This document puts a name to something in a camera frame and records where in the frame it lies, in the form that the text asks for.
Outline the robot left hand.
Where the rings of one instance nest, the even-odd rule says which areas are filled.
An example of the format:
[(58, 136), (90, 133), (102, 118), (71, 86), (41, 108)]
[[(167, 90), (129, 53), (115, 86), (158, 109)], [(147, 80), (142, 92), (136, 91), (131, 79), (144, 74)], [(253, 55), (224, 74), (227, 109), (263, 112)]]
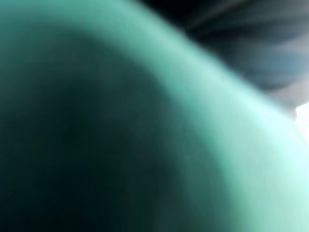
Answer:
[(306, 0), (147, 0), (252, 85), (289, 104), (309, 99)]

